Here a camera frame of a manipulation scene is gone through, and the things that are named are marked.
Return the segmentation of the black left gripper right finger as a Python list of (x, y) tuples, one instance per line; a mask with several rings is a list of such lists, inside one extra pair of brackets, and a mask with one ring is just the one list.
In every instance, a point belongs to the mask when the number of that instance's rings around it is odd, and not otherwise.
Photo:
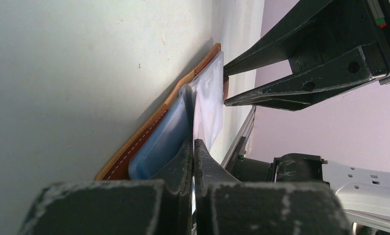
[(322, 175), (319, 156), (287, 154), (263, 181), (241, 181), (194, 141), (199, 235), (348, 235), (351, 225)]

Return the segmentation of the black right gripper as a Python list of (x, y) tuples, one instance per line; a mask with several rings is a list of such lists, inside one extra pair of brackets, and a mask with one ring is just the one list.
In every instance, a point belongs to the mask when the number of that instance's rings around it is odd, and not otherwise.
[(390, 2), (300, 0), (226, 64), (224, 75), (287, 59), (292, 75), (228, 98), (225, 106), (298, 111), (373, 81), (390, 84)]

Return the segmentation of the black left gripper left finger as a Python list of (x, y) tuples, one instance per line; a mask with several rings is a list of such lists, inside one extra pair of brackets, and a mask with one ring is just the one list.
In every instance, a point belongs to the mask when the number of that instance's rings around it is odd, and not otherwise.
[(21, 235), (189, 235), (193, 142), (148, 180), (52, 184), (33, 201)]

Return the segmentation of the brown leather card holder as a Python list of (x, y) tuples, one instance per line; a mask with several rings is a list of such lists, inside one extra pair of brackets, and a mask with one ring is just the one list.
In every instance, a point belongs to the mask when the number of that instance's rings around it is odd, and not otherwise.
[(189, 84), (194, 78), (203, 71), (207, 65), (221, 51), (221, 44), (216, 43), (211, 50), (200, 60), (200, 62), (185, 76), (180, 78), (167, 98), (161, 103), (156, 111), (148, 120), (119, 148), (111, 159), (102, 167), (96, 175), (95, 180), (123, 180), (130, 179), (128, 167), (132, 158), (147, 142), (154, 130), (159, 126), (165, 115), (170, 113), (172, 104), (178, 98), (179, 90), (186, 84)]

